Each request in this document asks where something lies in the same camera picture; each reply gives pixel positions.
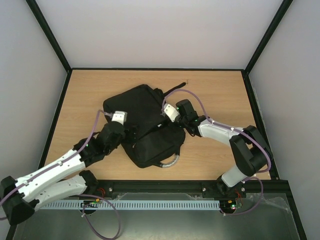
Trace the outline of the black student backpack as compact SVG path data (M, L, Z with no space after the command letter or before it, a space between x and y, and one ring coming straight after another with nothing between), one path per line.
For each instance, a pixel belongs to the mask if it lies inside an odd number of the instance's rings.
M103 102L103 110L127 112L124 129L139 126L134 144L121 142L127 156L139 168L156 166L173 167L180 158L181 146L186 133L181 128L158 128L158 119L168 119L162 115L162 103L168 92L141 84Z

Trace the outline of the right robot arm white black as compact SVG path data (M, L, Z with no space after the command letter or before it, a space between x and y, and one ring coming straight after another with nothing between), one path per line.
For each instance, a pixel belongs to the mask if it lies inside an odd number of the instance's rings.
M229 196L237 184L254 176L264 166L271 166L271 150L255 126L232 127L206 115L199 116L187 99L176 106L164 103L162 112L191 136L213 139L231 148L235 164L216 180L216 188L223 196Z

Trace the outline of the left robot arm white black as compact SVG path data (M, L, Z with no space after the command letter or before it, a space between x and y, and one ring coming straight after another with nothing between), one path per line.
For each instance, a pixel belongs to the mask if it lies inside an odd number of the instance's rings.
M51 202L93 193L98 183L88 167L102 161L136 131L135 125L111 121L50 164L18 178L6 176L0 181L0 207L4 212L0 219L17 225Z

